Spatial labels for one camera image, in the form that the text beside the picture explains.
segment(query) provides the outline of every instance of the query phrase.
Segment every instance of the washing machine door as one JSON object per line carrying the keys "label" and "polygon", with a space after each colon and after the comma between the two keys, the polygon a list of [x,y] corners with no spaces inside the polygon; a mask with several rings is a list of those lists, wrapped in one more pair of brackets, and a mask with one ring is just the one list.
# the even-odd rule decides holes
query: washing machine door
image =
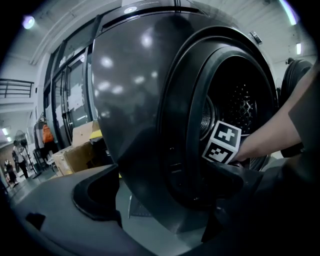
{"label": "washing machine door", "polygon": [[[292,92],[297,86],[299,80],[308,72],[312,67],[309,61],[303,59],[296,59],[291,62],[286,69],[282,81],[280,96],[279,96],[279,107],[281,108],[288,100]],[[284,158],[290,158],[300,154],[303,151],[304,145],[302,143],[288,147],[281,150]]]}

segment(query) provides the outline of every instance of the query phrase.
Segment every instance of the washing machine drum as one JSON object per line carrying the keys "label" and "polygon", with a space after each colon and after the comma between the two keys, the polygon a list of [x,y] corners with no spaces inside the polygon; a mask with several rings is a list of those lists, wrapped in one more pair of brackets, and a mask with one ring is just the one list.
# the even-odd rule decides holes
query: washing machine drum
{"label": "washing machine drum", "polygon": [[[257,45],[199,12],[134,16],[95,40],[92,71],[101,132],[129,189],[171,231],[205,225],[199,210],[235,184],[202,158],[214,125],[246,136],[275,113]],[[258,171],[264,159],[243,165]]]}

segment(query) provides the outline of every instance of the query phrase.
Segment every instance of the yellow object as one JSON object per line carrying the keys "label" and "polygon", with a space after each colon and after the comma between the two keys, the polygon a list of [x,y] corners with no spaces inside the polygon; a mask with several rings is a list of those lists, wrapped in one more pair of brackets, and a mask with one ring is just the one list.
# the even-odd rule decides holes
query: yellow object
{"label": "yellow object", "polygon": [[99,137],[102,137],[102,133],[101,133],[101,130],[96,130],[96,131],[93,131],[90,135],[90,138],[89,139],[95,139],[95,138],[99,138]]}

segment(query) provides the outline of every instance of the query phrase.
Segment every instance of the person's sleeve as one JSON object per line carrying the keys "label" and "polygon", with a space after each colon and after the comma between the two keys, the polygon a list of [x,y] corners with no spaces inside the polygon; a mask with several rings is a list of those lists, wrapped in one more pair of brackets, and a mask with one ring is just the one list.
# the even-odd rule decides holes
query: person's sleeve
{"label": "person's sleeve", "polygon": [[306,151],[320,148],[320,75],[289,111]]}

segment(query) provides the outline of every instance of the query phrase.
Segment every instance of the cardboard box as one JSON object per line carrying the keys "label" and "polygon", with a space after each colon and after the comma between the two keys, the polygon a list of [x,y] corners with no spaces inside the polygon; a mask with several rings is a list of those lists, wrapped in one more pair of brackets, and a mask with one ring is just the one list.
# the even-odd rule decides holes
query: cardboard box
{"label": "cardboard box", "polygon": [[90,142],[76,147],[69,146],[53,154],[52,157],[63,175],[102,166]]}
{"label": "cardboard box", "polygon": [[73,128],[72,146],[77,147],[90,141],[90,136],[93,132],[100,129],[98,121],[91,121],[81,126]]}

